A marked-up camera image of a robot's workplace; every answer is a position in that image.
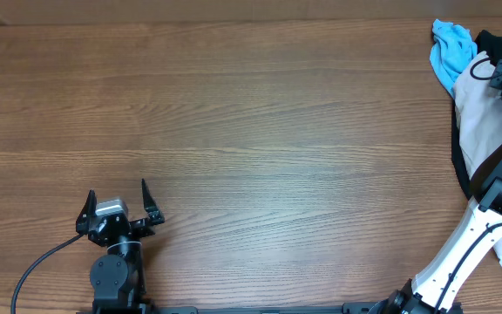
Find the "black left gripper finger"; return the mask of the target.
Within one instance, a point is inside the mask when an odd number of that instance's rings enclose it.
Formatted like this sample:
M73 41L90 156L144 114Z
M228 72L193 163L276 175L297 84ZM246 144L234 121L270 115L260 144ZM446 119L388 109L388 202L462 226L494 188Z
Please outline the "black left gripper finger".
M91 189L87 195L85 205L81 209L76 220L76 232L80 235L86 235L89 232L91 219L95 216L97 206L97 197Z
M147 212L148 218L152 225L158 225L165 222L165 217L159 209L158 204L152 198L149 188L144 179L141 180L141 190L144 210Z

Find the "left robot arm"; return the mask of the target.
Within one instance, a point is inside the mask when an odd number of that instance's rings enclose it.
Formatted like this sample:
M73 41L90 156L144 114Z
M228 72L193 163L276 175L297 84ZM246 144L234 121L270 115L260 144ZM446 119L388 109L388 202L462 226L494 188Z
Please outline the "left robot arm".
M89 241L106 248L91 266L93 313L155 313L146 298L146 276L141 240L155 234L154 227L165 222L145 181L141 182L146 216L128 218L126 203L115 198L98 202L90 191L77 220L76 231Z

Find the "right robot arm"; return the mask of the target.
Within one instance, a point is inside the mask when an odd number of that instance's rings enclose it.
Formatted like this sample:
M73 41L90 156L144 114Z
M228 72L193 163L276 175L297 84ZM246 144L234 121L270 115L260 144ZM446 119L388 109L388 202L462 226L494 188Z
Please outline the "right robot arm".
M435 258L372 313L449 313L456 295L489 250L502 267L502 101L494 83L502 61L480 52L452 90L459 144L471 180L465 213Z

